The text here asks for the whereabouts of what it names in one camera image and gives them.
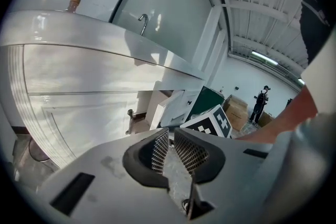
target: faucet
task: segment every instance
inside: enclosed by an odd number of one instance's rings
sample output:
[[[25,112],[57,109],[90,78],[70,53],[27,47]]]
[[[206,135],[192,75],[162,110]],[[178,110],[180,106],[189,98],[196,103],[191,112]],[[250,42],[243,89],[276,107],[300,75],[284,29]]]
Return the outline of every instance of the faucet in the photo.
[[[143,25],[143,27],[142,27],[140,36],[143,35],[143,32],[145,31],[145,28],[146,28],[146,26],[147,26],[147,24],[148,24],[148,16],[147,16],[147,14],[145,14],[145,13],[142,14],[142,15],[138,18],[138,21],[142,21],[143,18],[145,18],[145,23],[144,23],[144,25]]]

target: person in black clothing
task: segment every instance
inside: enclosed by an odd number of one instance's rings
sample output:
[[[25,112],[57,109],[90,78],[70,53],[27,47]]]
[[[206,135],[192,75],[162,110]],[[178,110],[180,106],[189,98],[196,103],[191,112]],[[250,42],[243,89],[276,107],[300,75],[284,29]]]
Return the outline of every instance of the person in black clothing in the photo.
[[[253,121],[254,116],[256,115],[255,124],[258,124],[259,118],[262,114],[262,111],[264,110],[264,106],[266,101],[268,101],[268,95],[267,92],[270,90],[270,88],[266,85],[262,91],[259,92],[257,97],[256,105],[253,108],[253,113],[250,117],[250,122]]]

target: white plastic panel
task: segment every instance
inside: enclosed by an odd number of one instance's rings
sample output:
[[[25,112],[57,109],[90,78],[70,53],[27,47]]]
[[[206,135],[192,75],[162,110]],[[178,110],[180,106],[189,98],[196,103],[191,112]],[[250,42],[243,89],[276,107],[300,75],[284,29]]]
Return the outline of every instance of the white plastic panel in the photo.
[[[153,63],[108,52],[25,45],[28,93],[200,90],[204,81]]]

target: brown bottle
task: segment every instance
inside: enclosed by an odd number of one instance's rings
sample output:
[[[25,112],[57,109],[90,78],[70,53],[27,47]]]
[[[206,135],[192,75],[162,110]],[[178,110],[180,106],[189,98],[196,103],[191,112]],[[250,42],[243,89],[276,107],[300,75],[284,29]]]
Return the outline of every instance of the brown bottle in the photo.
[[[75,13],[76,8],[78,7],[80,0],[70,0],[68,8],[65,12]]]

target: door handle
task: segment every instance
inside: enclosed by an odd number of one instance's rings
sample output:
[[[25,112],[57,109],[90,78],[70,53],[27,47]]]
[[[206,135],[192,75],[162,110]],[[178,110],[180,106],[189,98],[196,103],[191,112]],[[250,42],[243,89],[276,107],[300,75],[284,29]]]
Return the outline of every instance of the door handle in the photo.
[[[143,27],[142,27],[140,36],[143,35],[143,32],[145,31],[146,26],[147,26],[147,24],[148,24],[148,16],[147,16],[146,13],[142,14],[142,15],[138,18],[138,21],[141,22],[143,18],[145,18],[145,23],[144,23],[144,25],[143,25]]]
[[[131,134],[133,129],[133,123],[134,123],[134,116],[133,116],[133,110],[128,109],[127,115],[130,116],[130,123],[128,125],[128,130],[125,132],[125,134]]]

